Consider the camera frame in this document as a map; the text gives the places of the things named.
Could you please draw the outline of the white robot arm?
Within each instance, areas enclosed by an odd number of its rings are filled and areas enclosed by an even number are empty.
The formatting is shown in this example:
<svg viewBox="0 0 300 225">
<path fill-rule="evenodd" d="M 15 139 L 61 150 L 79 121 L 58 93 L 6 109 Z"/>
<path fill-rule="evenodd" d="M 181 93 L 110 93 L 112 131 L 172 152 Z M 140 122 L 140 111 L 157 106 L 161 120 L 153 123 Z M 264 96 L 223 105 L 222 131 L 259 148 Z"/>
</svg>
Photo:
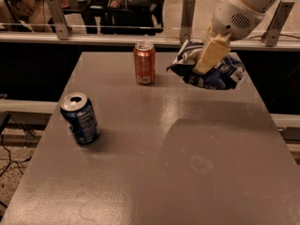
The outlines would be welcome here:
<svg viewBox="0 0 300 225">
<path fill-rule="evenodd" d="M 203 37 L 194 71 L 205 74 L 230 51 L 230 43 L 247 37 L 277 0 L 219 0 Z"/>
</svg>

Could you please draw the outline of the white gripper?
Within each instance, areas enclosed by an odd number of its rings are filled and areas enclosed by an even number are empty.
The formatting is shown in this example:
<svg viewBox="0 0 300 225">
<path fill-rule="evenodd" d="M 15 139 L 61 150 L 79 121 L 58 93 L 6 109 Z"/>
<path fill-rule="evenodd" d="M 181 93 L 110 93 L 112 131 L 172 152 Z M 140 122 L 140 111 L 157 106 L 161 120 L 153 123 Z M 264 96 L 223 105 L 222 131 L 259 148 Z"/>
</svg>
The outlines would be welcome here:
<svg viewBox="0 0 300 225">
<path fill-rule="evenodd" d="M 215 7 L 212 27 L 209 26 L 202 37 L 204 44 L 200 57 L 193 69 L 205 74 L 229 53 L 230 40 L 247 37 L 264 17 L 266 0 L 219 0 Z"/>
</svg>

